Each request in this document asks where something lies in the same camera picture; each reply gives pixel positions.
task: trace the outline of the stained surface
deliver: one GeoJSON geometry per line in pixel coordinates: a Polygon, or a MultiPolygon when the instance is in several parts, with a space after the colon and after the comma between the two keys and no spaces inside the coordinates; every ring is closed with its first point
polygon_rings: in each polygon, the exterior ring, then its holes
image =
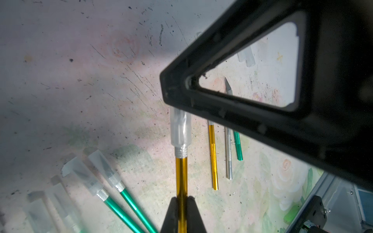
{"type": "MultiPolygon", "coordinates": [[[[96,149],[161,228],[176,180],[159,73],[231,2],[1,1],[0,220],[6,232],[31,231],[22,207],[41,197],[75,155],[140,223],[88,161],[96,149]]],[[[266,82],[255,91],[258,99],[266,82]]],[[[271,88],[281,93],[283,86],[271,88]]],[[[241,136],[244,160],[238,162],[232,147],[229,181],[223,126],[215,125],[215,136],[219,191],[212,189],[207,121],[192,118],[188,193],[208,232],[283,232],[321,171],[241,136]]],[[[74,177],[61,180],[90,232],[130,232],[74,177]]]]}

